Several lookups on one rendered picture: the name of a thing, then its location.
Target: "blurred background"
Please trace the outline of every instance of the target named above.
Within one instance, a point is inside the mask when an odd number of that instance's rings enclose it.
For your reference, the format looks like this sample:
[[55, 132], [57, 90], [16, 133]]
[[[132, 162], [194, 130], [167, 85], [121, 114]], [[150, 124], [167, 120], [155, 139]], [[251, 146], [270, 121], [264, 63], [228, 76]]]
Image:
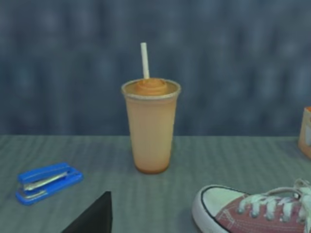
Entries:
[[298, 135], [308, 0], [2, 0], [0, 134], [128, 135], [140, 42], [183, 87], [175, 135]]

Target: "orange whipped topping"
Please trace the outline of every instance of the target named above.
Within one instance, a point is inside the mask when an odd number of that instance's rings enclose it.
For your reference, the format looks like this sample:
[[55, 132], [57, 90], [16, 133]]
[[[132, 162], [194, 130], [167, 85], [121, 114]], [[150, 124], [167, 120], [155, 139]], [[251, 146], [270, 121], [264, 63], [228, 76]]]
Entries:
[[166, 81], [163, 79], [149, 78], [138, 81], [135, 85], [137, 95], [160, 96], [168, 92]]

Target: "red sneaker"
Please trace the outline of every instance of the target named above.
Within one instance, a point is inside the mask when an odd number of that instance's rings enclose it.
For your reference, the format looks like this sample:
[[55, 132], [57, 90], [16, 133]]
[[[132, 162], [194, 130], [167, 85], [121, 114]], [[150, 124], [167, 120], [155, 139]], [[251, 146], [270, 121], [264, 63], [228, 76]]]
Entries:
[[311, 233], [311, 185], [299, 179], [293, 188], [256, 195], [207, 186], [196, 195], [192, 216], [203, 233]]

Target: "shoe sole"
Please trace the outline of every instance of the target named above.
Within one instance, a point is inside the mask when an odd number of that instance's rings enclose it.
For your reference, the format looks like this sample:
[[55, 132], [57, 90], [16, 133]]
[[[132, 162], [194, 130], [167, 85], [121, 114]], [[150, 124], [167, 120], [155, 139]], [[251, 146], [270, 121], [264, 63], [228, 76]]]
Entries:
[[215, 220], [206, 212], [201, 202], [201, 194], [207, 187], [202, 188], [192, 204], [192, 218], [202, 233], [229, 233], [220, 227]]

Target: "blue stapler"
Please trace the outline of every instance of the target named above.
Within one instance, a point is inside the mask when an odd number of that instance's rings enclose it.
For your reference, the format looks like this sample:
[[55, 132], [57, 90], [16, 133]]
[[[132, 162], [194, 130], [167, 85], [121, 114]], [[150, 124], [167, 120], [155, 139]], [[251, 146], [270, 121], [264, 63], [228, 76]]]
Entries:
[[32, 205], [82, 179], [82, 173], [67, 163], [27, 171], [18, 176], [21, 187], [16, 192], [16, 198], [24, 205]]

